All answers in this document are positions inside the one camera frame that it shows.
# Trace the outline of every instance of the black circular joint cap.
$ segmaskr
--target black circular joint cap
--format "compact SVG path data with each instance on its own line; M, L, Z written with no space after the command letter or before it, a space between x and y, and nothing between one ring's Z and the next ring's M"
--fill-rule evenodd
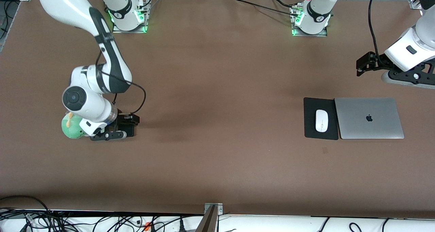
M70 111L79 111L86 102L86 92L79 86L72 86L64 92L62 101Z

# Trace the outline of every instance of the apple logo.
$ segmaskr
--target apple logo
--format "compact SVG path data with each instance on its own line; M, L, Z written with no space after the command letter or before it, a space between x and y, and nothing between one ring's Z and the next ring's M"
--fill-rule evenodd
M366 116L365 119L367 119L367 121L373 121L373 119L371 118L370 114L368 116Z

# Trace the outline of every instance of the brown table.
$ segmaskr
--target brown table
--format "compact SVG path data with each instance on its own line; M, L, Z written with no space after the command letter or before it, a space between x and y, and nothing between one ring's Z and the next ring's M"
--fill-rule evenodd
M52 209L222 202L235 214L434 217L434 91L356 77L356 59L373 50L367 5L339 1L328 37L308 38L291 36L286 15L235 0L160 0L148 33L115 35L148 93L137 136L91 142L63 135L61 94L98 47L38 0L22 4L0 55L1 196ZM419 17L404 1L375 2L372 15L381 51ZM405 139L305 138L304 97L395 97ZM141 99L133 87L117 106Z

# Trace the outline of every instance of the white mouse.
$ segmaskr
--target white mouse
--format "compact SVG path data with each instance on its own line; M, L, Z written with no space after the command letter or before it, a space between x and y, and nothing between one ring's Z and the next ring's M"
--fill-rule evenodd
M316 111L316 130L324 133L328 129L328 113L324 110Z

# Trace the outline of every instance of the green plush toy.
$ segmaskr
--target green plush toy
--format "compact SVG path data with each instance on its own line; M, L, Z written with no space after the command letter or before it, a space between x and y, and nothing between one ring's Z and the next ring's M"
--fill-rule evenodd
M85 136L86 133L80 127L81 117L68 112L62 119L62 131L68 138L78 139Z

